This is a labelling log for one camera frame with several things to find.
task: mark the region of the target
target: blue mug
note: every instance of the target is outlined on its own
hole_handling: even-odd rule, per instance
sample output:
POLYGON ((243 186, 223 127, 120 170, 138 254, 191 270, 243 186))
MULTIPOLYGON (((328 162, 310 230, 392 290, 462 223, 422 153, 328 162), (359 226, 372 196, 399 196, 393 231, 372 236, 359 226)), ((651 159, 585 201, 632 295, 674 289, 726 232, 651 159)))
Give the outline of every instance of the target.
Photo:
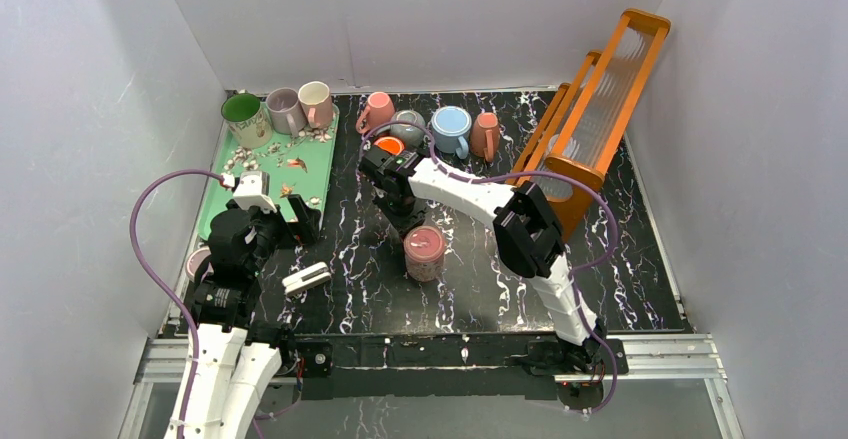
POLYGON ((456 106, 436 109, 430 119, 430 129, 436 139, 436 149, 456 154, 460 159, 468 157, 468 136, 471 133, 471 114, 456 106))

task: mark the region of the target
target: mug handle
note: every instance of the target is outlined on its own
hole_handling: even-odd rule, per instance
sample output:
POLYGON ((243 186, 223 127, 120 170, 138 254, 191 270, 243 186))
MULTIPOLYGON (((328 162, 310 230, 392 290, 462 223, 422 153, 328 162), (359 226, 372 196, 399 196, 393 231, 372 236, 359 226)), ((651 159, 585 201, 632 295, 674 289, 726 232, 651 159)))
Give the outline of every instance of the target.
POLYGON ((459 139, 459 147, 456 148, 456 155, 460 159, 465 159, 468 157, 468 141, 465 140, 465 136, 459 136, 457 139, 459 139))
POLYGON ((309 114, 306 115, 306 120, 309 121, 309 126, 312 127, 313 129, 318 128, 318 125, 315 124, 315 111, 316 111, 316 109, 314 107, 310 107, 309 108, 309 114))
POLYGON ((491 129, 486 129, 486 147, 483 148, 483 157, 486 162, 495 160, 495 138, 491 129))
POLYGON ((371 130, 371 126, 368 125, 368 114, 370 113, 371 106, 366 104, 365 109, 362 111, 362 114, 359 115, 359 120, 356 121, 356 132, 360 134, 365 134, 366 132, 371 130))
POLYGON ((294 123, 294 116, 292 116, 290 113, 286 114, 286 122, 289 124, 289 134, 291 134, 292 136, 297 134, 298 131, 294 123))

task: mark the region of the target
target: marble tabletop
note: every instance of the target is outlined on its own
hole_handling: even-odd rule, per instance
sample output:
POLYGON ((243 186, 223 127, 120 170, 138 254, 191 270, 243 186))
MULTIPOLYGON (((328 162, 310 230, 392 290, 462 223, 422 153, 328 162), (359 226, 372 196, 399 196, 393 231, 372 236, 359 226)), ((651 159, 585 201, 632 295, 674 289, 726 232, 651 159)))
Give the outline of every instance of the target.
MULTIPOLYGON (((445 105, 476 117, 495 112, 503 132, 491 165, 471 157, 444 159, 476 175, 509 172, 553 92, 495 92, 392 95, 396 109, 414 109, 429 119, 445 105)), ((360 136, 354 122, 365 95, 340 95, 341 116, 321 239, 308 248, 278 251, 262 276, 255 317, 291 325, 300 334, 436 334, 551 331, 552 322, 536 292, 503 270, 492 253, 493 234, 482 224, 438 204, 427 223, 447 240, 445 272, 438 282, 417 283, 404 268, 403 246, 371 203, 373 188, 357 173, 360 136), (282 279, 316 262, 326 262, 332 280, 287 298, 282 279)), ((583 295, 611 331, 681 330, 680 318, 624 144, 604 184, 622 230, 614 259, 578 277, 583 295)), ((567 243, 570 264, 600 255, 608 221, 593 206, 567 243)))

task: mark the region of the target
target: green mug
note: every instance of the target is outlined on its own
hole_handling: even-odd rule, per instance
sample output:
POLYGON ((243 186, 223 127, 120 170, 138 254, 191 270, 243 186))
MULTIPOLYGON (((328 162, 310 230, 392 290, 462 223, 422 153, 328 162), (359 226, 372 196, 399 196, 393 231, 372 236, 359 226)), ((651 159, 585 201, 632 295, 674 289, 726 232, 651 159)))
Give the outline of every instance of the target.
POLYGON ((250 93, 236 94, 221 106, 221 115, 239 146, 262 147, 271 140, 274 130, 268 111, 258 97, 250 93))

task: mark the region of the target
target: white wall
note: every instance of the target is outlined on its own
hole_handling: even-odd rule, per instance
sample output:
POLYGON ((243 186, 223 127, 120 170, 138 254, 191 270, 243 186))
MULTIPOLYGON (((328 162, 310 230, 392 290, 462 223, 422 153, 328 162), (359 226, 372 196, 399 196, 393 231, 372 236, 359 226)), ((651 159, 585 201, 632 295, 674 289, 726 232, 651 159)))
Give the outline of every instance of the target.
MULTIPOLYGON (((127 229, 154 178, 208 167, 223 89, 173 0, 0 0, 0 436, 115 437, 166 300, 127 229)), ((203 181, 143 248, 173 278, 203 181)))
POLYGON ((848 0, 663 0, 630 123, 687 309, 746 437, 844 437, 848 0))
POLYGON ((559 84, 628 7, 660 0, 177 0, 224 87, 559 84))

